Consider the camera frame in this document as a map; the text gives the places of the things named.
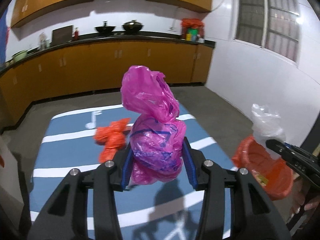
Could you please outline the person's right hand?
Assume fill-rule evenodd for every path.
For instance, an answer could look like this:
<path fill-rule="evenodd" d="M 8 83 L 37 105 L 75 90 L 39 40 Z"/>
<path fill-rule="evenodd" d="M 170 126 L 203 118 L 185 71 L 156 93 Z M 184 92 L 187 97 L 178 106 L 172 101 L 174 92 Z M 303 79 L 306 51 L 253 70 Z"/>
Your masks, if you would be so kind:
<path fill-rule="evenodd" d="M 294 182 L 292 189 L 292 206 L 290 209 L 290 218 L 299 213 L 300 208 L 304 205 L 304 210 L 315 209 L 319 205 L 319 194 L 305 204 L 306 194 L 310 189 L 310 183 L 299 177 Z"/>

